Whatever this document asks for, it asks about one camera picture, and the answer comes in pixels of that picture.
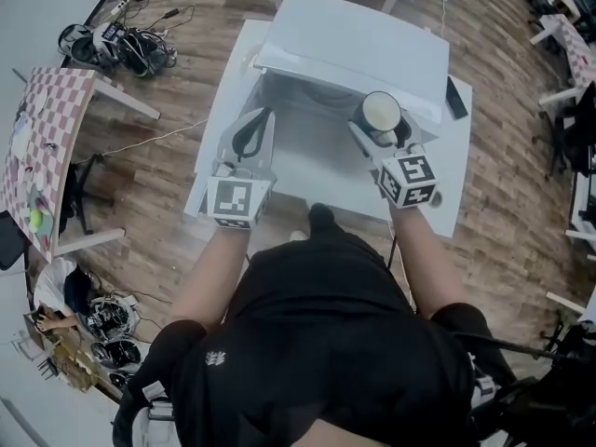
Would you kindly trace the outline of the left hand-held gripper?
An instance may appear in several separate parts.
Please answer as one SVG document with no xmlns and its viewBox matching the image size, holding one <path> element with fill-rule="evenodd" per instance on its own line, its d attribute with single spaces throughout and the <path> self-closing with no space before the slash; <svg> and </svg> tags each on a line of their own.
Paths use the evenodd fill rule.
<svg viewBox="0 0 596 447">
<path fill-rule="evenodd" d="M 252 230 L 259 222 L 276 183 L 275 124 L 271 108 L 257 108 L 223 131 L 206 194 L 207 215 L 220 227 Z"/>
</svg>

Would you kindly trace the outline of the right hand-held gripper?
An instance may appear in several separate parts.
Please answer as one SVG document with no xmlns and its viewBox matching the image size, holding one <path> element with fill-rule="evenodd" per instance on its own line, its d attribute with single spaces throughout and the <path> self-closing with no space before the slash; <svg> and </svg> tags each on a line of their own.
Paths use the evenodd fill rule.
<svg viewBox="0 0 596 447">
<path fill-rule="evenodd" d="M 393 142 L 378 141 L 373 133 L 353 121 L 347 122 L 363 154 L 372 158 L 371 174 L 384 198 L 395 209 L 406 209 L 430 203 L 439 181 L 430 167 L 427 153 L 420 143 L 406 142 L 413 135 L 412 125 L 405 113 L 394 128 L 397 146 Z"/>
</svg>

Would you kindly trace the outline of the white microwave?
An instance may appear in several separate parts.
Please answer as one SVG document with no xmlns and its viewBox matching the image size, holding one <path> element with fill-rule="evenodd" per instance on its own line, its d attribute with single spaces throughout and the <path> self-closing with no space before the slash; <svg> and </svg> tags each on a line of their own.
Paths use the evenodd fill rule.
<svg viewBox="0 0 596 447">
<path fill-rule="evenodd" d="M 448 43 L 385 13 L 344 0 L 283 0 L 251 60 L 267 81 L 289 77 L 359 93 L 393 96 L 426 141 L 438 137 Z"/>
</svg>

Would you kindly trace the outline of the person's right forearm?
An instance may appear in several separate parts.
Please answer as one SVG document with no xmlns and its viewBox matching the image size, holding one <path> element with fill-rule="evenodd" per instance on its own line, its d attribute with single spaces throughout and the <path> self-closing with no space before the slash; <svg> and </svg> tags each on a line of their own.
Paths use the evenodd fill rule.
<svg viewBox="0 0 596 447">
<path fill-rule="evenodd" d="M 415 304 L 425 318 L 464 303 L 462 278 L 450 254 L 418 208 L 390 207 L 397 245 Z"/>
</svg>

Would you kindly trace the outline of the white table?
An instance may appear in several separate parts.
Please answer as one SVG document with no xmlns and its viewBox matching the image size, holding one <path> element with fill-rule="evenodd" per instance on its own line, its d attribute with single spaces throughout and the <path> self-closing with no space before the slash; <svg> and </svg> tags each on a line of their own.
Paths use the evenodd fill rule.
<svg viewBox="0 0 596 447">
<path fill-rule="evenodd" d="M 278 180 L 274 192 L 388 220 L 387 203 L 347 128 L 351 111 L 321 108 L 302 89 L 292 86 L 297 81 L 289 77 L 262 86 L 262 76 L 274 75 L 252 67 L 251 60 L 261 49 L 270 25 L 266 20 L 246 20 L 240 30 L 210 109 L 184 213 L 197 216 L 202 211 L 206 180 L 222 131 L 243 112 L 266 105 L 273 107 L 276 116 L 271 169 Z M 446 105 L 443 111 L 440 135 L 424 142 L 442 201 L 436 208 L 424 204 L 421 211 L 435 233 L 452 237 L 467 171 L 471 116 L 454 121 Z"/>
</svg>

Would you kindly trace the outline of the black phone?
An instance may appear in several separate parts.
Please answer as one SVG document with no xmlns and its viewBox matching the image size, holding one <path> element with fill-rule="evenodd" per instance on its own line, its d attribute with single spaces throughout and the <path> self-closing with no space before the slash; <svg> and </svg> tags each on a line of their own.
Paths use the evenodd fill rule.
<svg viewBox="0 0 596 447">
<path fill-rule="evenodd" d="M 445 100 L 454 120 L 459 120 L 468 116 L 467 107 L 465 106 L 457 90 L 457 87 L 450 76 L 447 77 Z"/>
</svg>

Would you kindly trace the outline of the black display box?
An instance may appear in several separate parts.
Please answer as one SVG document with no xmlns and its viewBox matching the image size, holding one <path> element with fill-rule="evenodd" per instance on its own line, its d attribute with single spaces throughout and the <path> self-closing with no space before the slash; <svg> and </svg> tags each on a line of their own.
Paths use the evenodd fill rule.
<svg viewBox="0 0 596 447">
<path fill-rule="evenodd" d="M 126 28 L 121 23 L 107 21 L 93 30 L 93 45 L 105 58 L 116 61 L 118 42 L 125 34 Z"/>
</svg>

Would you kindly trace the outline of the checkered wood-edged table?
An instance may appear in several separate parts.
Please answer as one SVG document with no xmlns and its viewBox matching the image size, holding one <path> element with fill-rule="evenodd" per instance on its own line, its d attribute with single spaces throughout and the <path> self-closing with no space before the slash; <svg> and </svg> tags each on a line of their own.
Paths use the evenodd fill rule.
<svg viewBox="0 0 596 447">
<path fill-rule="evenodd" d="M 42 87 L 48 89 L 47 103 L 39 115 L 33 115 L 34 97 Z M 25 158 L 18 160 L 10 152 L 12 130 L 0 181 L 0 203 L 49 262 L 57 256 L 117 240 L 126 234 L 123 228 L 116 228 L 60 242 L 61 201 L 68 166 L 88 106 L 98 94 L 152 119 L 160 117 L 159 111 L 128 95 L 121 86 L 93 70 L 38 67 L 32 70 L 22 93 L 13 128 L 20 113 L 25 112 L 31 118 L 31 140 Z M 32 209 L 44 213 L 43 224 L 38 229 L 30 226 Z"/>
</svg>

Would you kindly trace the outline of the white black helmet headset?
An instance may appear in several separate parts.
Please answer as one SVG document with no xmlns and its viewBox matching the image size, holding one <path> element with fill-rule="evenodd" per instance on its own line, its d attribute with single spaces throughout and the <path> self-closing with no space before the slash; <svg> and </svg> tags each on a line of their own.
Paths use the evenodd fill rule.
<svg viewBox="0 0 596 447">
<path fill-rule="evenodd" d="M 91 62 L 97 58 L 93 44 L 93 29 L 83 24 L 71 24 L 58 37 L 58 50 L 71 59 Z"/>
</svg>

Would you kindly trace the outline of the checkered white-framed table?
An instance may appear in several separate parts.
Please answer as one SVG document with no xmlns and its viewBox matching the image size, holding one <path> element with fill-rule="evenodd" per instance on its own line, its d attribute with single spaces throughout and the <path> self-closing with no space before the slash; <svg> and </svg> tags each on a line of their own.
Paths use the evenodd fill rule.
<svg viewBox="0 0 596 447">
<path fill-rule="evenodd" d="M 538 22 L 542 31 L 533 36 L 530 43 L 535 46 L 549 36 L 554 37 L 565 51 L 573 79 L 569 89 L 541 97 L 539 105 L 581 97 L 592 82 L 596 83 L 596 54 L 564 15 L 544 15 Z"/>
</svg>

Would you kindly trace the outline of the person's black clothing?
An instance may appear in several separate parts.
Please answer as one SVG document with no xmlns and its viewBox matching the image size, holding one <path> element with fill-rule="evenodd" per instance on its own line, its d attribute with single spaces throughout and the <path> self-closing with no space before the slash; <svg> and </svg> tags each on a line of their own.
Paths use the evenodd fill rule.
<svg viewBox="0 0 596 447">
<path fill-rule="evenodd" d="M 474 447 L 483 380 L 516 377 L 467 302 L 419 312 L 383 257 L 315 204 L 308 240 L 245 255 L 220 325 L 160 331 L 127 384 L 115 447 L 159 381 L 181 447 Z"/>
</svg>

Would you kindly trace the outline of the white metal rack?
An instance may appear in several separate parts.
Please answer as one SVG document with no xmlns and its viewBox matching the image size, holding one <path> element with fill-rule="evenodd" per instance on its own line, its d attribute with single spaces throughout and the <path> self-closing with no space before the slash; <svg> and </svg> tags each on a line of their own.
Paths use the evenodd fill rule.
<svg viewBox="0 0 596 447">
<path fill-rule="evenodd" d="M 584 177 L 574 174 L 569 228 L 565 234 L 572 240 L 586 242 L 590 253 L 588 259 L 596 262 L 596 174 Z"/>
</svg>

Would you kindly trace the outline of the white cloth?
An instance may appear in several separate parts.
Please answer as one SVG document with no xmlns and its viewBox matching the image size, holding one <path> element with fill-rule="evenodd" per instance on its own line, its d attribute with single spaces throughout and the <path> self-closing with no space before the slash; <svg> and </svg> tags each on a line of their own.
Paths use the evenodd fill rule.
<svg viewBox="0 0 596 447">
<path fill-rule="evenodd" d="M 18 160 L 23 160 L 27 154 L 28 145 L 31 140 L 31 133 L 31 118 L 25 112 L 21 112 L 13 128 L 10 148 L 11 154 Z"/>
</svg>

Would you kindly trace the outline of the black equipment stand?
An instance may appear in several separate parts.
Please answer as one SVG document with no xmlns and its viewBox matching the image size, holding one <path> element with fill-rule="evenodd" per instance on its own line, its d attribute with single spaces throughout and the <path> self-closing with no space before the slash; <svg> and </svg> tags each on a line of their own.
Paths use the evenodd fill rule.
<svg viewBox="0 0 596 447">
<path fill-rule="evenodd" d="M 541 379 L 528 377 L 499 390 L 482 382 L 484 396 L 468 421 L 477 440 L 505 431 L 504 447 L 596 447 L 595 325 L 576 324 L 553 352 L 475 334 L 457 336 L 551 360 Z"/>
</svg>

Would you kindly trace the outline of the white curved desk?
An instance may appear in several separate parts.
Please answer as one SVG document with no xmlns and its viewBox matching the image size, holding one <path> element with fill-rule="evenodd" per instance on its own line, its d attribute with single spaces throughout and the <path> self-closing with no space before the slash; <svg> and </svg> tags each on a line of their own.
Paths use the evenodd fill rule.
<svg viewBox="0 0 596 447">
<path fill-rule="evenodd" d="M 0 343 L 0 445 L 113 447 L 115 403 L 94 388 L 82 393 L 41 372 L 41 362 Z"/>
</svg>

